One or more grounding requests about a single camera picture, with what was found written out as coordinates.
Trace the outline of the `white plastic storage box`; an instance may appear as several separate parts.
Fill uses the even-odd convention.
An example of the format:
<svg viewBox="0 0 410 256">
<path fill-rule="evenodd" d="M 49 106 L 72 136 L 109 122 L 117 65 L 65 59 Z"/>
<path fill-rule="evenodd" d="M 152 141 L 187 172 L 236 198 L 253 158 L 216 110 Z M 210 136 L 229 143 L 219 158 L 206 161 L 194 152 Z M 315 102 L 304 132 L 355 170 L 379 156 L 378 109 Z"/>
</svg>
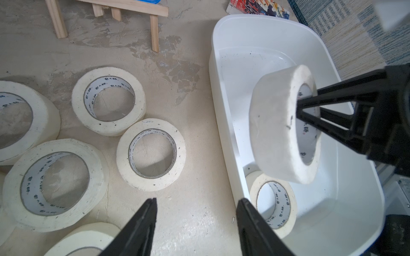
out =
<svg viewBox="0 0 410 256">
<path fill-rule="evenodd" d="M 217 125 L 233 198 L 249 197 L 246 176 L 257 171 L 249 137 L 249 108 L 259 79 L 306 65 L 317 88 L 340 81 L 321 38 L 309 27 L 282 18 L 229 15 L 211 38 L 209 75 Z M 284 243 L 298 256 L 359 256 L 384 225 L 384 195 L 374 164 L 363 155 L 295 120 L 312 132 L 319 169 L 308 185 L 291 185 L 297 218 Z"/>
</svg>

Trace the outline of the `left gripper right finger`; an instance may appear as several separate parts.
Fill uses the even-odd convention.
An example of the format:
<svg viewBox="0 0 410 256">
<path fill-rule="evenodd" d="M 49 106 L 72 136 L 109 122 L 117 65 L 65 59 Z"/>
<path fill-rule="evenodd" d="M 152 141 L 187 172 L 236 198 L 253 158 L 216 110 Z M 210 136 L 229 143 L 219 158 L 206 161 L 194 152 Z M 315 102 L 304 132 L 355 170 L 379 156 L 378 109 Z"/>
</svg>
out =
<svg viewBox="0 0 410 256">
<path fill-rule="evenodd" d="M 294 256 L 248 199 L 238 201 L 236 216 L 242 255 Z"/>
</svg>

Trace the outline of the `red manga book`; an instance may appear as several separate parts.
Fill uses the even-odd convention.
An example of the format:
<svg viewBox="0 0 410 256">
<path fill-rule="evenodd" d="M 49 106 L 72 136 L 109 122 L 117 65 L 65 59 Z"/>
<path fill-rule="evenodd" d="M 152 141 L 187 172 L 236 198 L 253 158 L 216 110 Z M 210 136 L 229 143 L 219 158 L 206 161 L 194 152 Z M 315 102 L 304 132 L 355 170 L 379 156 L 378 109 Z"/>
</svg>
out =
<svg viewBox="0 0 410 256">
<path fill-rule="evenodd" d="M 226 12 L 229 15 L 250 14 L 290 18 L 290 13 L 285 8 L 270 0 L 230 0 Z"/>
</svg>

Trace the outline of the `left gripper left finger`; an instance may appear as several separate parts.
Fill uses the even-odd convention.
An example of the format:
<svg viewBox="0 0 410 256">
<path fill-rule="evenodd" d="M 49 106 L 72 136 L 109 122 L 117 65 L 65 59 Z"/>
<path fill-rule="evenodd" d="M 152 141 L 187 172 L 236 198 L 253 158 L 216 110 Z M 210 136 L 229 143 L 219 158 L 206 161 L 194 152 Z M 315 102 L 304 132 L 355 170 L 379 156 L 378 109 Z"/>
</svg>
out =
<svg viewBox="0 0 410 256">
<path fill-rule="evenodd" d="M 157 213 L 157 199 L 147 199 L 100 255 L 150 256 Z"/>
</svg>

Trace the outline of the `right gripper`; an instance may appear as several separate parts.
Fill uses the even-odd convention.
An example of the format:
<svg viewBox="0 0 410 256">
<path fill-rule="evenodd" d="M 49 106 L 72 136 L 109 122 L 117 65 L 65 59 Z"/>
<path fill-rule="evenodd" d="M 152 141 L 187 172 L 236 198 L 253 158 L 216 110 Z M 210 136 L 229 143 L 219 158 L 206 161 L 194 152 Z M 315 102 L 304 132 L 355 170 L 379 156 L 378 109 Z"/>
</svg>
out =
<svg viewBox="0 0 410 256">
<path fill-rule="evenodd" d="M 354 103 L 344 114 L 324 106 Z M 297 101 L 296 117 L 368 159 L 410 175 L 410 66 L 386 66 Z"/>
</svg>

